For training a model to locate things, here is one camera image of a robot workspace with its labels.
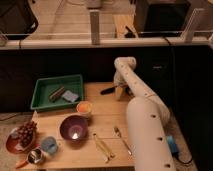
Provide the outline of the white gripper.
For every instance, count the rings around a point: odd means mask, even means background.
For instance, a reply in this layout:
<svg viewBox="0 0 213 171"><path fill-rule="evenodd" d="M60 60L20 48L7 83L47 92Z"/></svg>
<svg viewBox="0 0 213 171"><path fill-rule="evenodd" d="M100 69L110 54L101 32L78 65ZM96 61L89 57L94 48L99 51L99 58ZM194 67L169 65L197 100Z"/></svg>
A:
<svg viewBox="0 0 213 171"><path fill-rule="evenodd" d="M125 88L127 86L127 83L123 79L122 75L116 71L114 75L114 85L115 88L115 99L117 101L120 101L122 97L125 95Z"/></svg>

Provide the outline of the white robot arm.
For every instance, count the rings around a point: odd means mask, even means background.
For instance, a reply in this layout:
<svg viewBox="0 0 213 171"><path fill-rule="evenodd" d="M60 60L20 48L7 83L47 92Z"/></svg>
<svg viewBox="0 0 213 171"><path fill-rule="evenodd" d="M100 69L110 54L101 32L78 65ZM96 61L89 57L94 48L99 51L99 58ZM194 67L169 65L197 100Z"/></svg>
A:
<svg viewBox="0 0 213 171"><path fill-rule="evenodd" d="M164 132L168 107L134 72L134 57L118 57L114 66L115 85L127 84L134 95L127 104L126 120L135 171L176 171Z"/></svg>

